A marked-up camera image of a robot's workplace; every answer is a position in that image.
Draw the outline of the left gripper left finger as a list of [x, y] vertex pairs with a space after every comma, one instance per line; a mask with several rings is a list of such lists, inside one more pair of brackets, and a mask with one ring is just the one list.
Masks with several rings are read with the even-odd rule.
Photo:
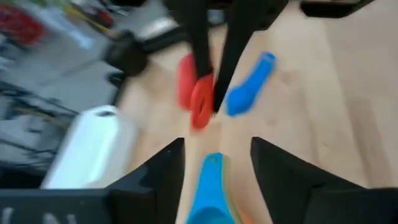
[[174, 224], [184, 172], [184, 138], [177, 138], [107, 187], [110, 223]]

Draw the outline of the light blue measuring cup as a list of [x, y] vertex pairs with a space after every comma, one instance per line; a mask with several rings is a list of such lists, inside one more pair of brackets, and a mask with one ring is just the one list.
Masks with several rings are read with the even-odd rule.
[[235, 224], [224, 184], [224, 155], [208, 154], [185, 224]]

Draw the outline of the small blue measuring cup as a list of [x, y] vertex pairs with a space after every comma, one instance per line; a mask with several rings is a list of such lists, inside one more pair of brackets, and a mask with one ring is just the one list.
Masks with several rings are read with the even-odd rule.
[[231, 89], [226, 98], [226, 114], [238, 116], [248, 112], [254, 105], [258, 94], [275, 69], [276, 56], [262, 52], [247, 77]]

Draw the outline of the red storage bins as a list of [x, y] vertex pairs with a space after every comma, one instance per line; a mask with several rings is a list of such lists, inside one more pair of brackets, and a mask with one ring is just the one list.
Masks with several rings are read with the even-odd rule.
[[0, 3], [0, 33], [23, 47], [38, 44], [46, 36], [46, 28], [22, 9]]

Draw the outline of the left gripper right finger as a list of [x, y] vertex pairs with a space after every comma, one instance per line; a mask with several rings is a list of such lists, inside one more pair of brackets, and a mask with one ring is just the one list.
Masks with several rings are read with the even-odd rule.
[[398, 188], [367, 189], [260, 137], [251, 160], [273, 224], [398, 224]]

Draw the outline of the red measuring cup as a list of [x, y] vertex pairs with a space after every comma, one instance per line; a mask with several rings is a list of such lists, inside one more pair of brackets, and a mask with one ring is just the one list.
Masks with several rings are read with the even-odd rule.
[[178, 103], [190, 112], [191, 128], [201, 130], [207, 126], [214, 112], [213, 71], [197, 78], [193, 55], [188, 54], [179, 61], [177, 76]]

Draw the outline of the white plastic basket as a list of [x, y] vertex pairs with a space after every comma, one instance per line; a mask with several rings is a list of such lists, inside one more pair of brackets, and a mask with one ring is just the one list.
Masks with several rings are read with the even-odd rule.
[[138, 127], [117, 107], [82, 111], [72, 121], [47, 172], [42, 189], [101, 189], [130, 166]]

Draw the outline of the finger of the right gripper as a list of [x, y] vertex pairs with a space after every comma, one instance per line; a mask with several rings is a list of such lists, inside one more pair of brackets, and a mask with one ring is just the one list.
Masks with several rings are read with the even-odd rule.
[[197, 78], [211, 73], [206, 0], [169, 0], [169, 9], [187, 34]]
[[233, 0], [214, 88], [214, 112], [220, 110], [239, 59], [253, 33], [268, 29], [288, 2], [289, 0]]

